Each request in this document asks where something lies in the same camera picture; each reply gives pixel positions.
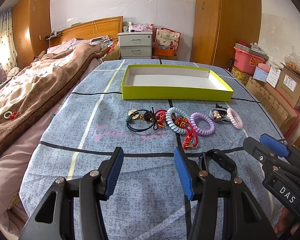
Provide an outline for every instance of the curtain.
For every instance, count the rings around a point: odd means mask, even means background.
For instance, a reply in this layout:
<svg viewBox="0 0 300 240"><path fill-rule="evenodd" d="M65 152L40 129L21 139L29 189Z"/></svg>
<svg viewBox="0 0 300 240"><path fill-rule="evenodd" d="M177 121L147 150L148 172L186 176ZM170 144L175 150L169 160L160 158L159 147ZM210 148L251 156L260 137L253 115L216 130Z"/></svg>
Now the curtain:
<svg viewBox="0 0 300 240"><path fill-rule="evenodd" d="M0 63L3 69L10 71L17 67L17 52L12 34L12 7L0 11Z"/></svg>

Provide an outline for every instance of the yellow-green box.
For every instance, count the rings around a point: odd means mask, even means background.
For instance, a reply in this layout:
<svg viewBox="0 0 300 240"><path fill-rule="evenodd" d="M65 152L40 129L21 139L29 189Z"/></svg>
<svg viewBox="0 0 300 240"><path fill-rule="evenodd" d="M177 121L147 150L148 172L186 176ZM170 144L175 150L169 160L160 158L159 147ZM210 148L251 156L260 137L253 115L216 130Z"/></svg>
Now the yellow-green box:
<svg viewBox="0 0 300 240"><path fill-rule="evenodd" d="M229 102L232 88L207 68L178 65L128 65L123 99L185 99Z"/></svg>

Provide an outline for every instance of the screw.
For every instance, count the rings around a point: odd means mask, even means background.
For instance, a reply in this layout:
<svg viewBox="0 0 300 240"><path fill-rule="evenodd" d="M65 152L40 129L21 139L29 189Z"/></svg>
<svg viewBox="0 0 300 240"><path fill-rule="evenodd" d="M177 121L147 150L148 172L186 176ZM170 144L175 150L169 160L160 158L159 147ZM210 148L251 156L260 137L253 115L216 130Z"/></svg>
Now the screw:
<svg viewBox="0 0 300 240"><path fill-rule="evenodd" d="M208 172L207 171L199 171L199 176L201 176L201 177L207 177L208 176Z"/></svg>
<svg viewBox="0 0 300 240"><path fill-rule="evenodd" d="M238 178L238 177L235 177L235 178L233 179L233 181L234 181L235 184L241 184L241 183L242 183L242 179L240 179L240 178Z"/></svg>
<svg viewBox="0 0 300 240"><path fill-rule="evenodd" d="M92 176L92 177L98 176L99 174L100 174L100 172L97 170L90 171L90 176Z"/></svg>
<svg viewBox="0 0 300 240"><path fill-rule="evenodd" d="M65 179L63 177L56 178L56 183L58 183L58 184L63 183L64 181L65 181Z"/></svg>

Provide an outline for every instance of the brown blanket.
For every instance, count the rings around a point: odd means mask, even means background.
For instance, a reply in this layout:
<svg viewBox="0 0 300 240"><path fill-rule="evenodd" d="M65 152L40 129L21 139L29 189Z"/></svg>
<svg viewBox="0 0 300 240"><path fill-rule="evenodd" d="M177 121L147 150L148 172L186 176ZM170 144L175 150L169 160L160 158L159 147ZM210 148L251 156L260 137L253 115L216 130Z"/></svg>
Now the brown blanket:
<svg viewBox="0 0 300 240"><path fill-rule="evenodd" d="M78 82L94 58L108 48L81 44L31 63L0 90L0 156ZM13 120L3 117L17 112Z"/></svg>

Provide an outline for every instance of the purple coiled hair tie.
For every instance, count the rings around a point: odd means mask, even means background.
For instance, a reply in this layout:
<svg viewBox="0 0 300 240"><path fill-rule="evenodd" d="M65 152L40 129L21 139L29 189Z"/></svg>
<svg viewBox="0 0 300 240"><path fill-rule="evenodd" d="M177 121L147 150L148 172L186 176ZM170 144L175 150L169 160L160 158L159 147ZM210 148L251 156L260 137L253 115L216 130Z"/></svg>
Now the purple coiled hair tie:
<svg viewBox="0 0 300 240"><path fill-rule="evenodd" d="M198 119L198 118L205 120L205 121L210 125L210 129L209 129L209 130L203 130L203 129L199 128L199 127L195 124L195 121L194 121L195 119ZM205 116L205 115L202 114L202 113L193 113L193 114L191 114L191 116L190 116L190 123L191 123L192 127L194 128L194 130L195 130L198 134L200 134L200 135L202 135L202 136L208 136L208 135L211 135L211 134L214 133L214 131L215 131L215 129L216 129L216 127L214 126L213 120L211 120L211 118L209 118L208 116Z"/></svg>

